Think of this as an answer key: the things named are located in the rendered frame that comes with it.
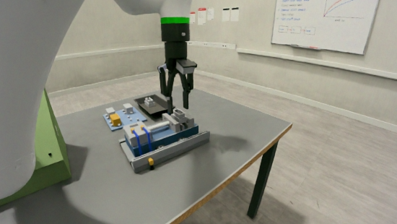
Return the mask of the yellow-orange block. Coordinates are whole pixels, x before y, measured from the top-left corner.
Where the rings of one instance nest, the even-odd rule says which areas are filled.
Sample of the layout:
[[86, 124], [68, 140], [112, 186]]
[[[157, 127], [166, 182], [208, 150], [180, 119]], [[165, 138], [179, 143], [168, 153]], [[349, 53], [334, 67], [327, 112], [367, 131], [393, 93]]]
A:
[[112, 124], [114, 125], [114, 127], [118, 126], [118, 124], [122, 125], [121, 118], [118, 116], [117, 113], [110, 115], [110, 120], [111, 120]]

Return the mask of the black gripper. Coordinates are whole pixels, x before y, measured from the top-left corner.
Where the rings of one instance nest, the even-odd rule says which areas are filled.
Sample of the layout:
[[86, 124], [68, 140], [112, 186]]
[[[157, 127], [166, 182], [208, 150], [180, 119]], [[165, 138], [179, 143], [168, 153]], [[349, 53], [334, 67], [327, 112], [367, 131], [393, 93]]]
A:
[[[167, 111], [173, 114], [173, 83], [176, 74], [179, 73], [180, 81], [183, 86], [183, 107], [188, 109], [188, 96], [190, 90], [193, 89], [193, 73], [181, 74], [176, 67], [176, 59], [187, 59], [188, 56], [188, 42], [185, 43], [165, 43], [165, 64], [158, 66], [158, 72], [160, 73], [160, 92], [167, 99]], [[167, 62], [167, 63], [166, 63]], [[168, 78], [166, 85], [166, 68], [168, 70]]]

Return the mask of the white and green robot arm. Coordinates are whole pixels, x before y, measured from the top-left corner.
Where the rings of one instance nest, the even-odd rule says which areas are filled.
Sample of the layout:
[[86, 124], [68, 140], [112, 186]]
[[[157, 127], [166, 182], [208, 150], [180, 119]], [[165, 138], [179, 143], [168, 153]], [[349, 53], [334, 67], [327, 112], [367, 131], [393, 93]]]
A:
[[[85, 0], [0, 0], [0, 199], [35, 170], [35, 130], [45, 84]], [[162, 42], [190, 40], [192, 0], [114, 0], [127, 14], [160, 14]]]

